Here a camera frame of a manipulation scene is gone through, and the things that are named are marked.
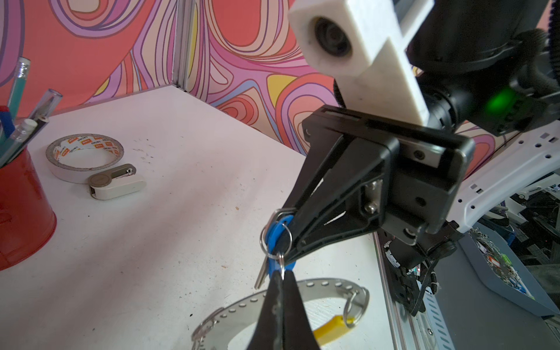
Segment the white table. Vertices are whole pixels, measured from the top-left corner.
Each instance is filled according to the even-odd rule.
[[[119,140],[147,187],[99,201],[55,178],[45,149],[76,133]],[[190,349],[210,312],[254,292],[258,235],[304,161],[172,86],[57,115],[29,149],[58,226],[0,272],[2,349]],[[294,271],[371,292],[359,326],[325,348],[393,347],[371,235],[308,255]]]

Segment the roll of tape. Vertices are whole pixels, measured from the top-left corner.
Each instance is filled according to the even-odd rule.
[[[123,155],[120,142],[98,134],[65,136],[46,148],[54,176],[75,184],[87,184],[91,175],[117,165]]]

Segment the gray tray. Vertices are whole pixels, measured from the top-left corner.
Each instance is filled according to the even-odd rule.
[[[483,234],[488,235],[490,240],[499,248],[500,253],[507,255],[513,267],[517,270],[519,277],[521,277],[523,283],[535,299],[505,284],[488,266],[486,257],[480,252],[471,235],[467,233],[465,237],[459,240],[459,244],[465,251],[470,264],[473,266],[482,283],[491,291],[498,293],[536,316],[544,317],[560,314],[558,307],[507,245],[507,242],[495,231],[481,223],[476,223],[473,227],[478,228]]]

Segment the red cup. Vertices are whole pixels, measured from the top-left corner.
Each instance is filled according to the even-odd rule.
[[[56,227],[57,217],[25,149],[0,169],[0,270],[32,256]]]

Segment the green led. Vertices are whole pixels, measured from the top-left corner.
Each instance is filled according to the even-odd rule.
[[[517,93],[510,87],[502,89],[486,103],[486,113],[492,115],[503,115],[508,112],[517,100]]]

